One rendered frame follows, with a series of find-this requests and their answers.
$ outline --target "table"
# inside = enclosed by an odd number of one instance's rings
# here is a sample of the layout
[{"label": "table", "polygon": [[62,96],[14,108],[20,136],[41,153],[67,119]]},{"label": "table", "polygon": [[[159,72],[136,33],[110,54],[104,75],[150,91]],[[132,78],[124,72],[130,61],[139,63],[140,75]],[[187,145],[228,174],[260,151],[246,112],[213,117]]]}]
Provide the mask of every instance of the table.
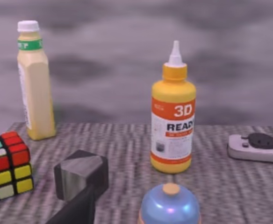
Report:
[{"label": "table", "polygon": [[53,167],[77,149],[106,156],[110,187],[96,206],[96,224],[134,224],[144,194],[174,181],[193,191],[204,224],[273,224],[273,164],[227,156],[229,134],[265,132],[273,127],[196,126],[189,170],[165,175],[150,165],[150,126],[69,123],[57,137],[28,138],[23,123],[13,124],[31,150],[35,190],[0,201],[0,224],[44,224],[64,202],[55,195]]}]

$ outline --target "bottle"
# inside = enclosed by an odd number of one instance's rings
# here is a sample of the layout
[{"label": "bottle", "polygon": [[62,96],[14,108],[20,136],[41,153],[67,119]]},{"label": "bottle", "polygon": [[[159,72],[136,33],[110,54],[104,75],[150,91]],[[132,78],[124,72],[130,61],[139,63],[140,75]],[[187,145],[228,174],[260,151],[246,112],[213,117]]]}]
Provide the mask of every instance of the bottle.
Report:
[{"label": "bottle", "polygon": [[175,183],[160,184],[148,191],[137,224],[201,224],[195,195]]},{"label": "bottle", "polygon": [[174,41],[163,80],[152,86],[150,157],[163,173],[180,173],[191,164],[196,87],[186,77],[187,65]]},{"label": "bottle", "polygon": [[55,136],[48,58],[37,21],[18,22],[17,56],[27,132],[32,140]]}]

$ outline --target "white nozzle tip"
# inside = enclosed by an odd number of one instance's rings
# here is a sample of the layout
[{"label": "white nozzle tip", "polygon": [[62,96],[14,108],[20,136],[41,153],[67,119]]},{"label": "white nozzle tip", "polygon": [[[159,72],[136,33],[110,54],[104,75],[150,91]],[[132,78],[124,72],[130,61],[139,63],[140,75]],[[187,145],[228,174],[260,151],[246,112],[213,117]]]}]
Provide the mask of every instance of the white nozzle tip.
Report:
[{"label": "white nozzle tip", "polygon": [[39,31],[39,24],[35,20],[24,20],[18,22],[17,31],[18,32],[36,32]]},{"label": "white nozzle tip", "polygon": [[180,49],[179,49],[179,41],[174,41],[173,49],[169,58],[169,62],[167,63],[169,67],[184,67],[185,64],[182,62]]}]

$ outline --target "green label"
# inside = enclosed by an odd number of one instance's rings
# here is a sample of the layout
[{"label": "green label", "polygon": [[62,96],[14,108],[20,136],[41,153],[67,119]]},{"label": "green label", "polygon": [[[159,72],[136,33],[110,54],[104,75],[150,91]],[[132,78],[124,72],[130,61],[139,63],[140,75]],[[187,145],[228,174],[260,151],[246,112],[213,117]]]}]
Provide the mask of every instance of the green label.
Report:
[{"label": "green label", "polygon": [[36,41],[18,41],[19,50],[39,50],[42,49],[42,39]]}]

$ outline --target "white remote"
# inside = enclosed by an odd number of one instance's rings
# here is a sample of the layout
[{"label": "white remote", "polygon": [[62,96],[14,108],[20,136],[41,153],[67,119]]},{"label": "white remote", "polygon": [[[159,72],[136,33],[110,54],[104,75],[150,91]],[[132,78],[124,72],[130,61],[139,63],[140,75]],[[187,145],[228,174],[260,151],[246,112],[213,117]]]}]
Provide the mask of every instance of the white remote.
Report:
[{"label": "white remote", "polygon": [[228,155],[235,159],[273,162],[273,137],[263,133],[230,135]]}]

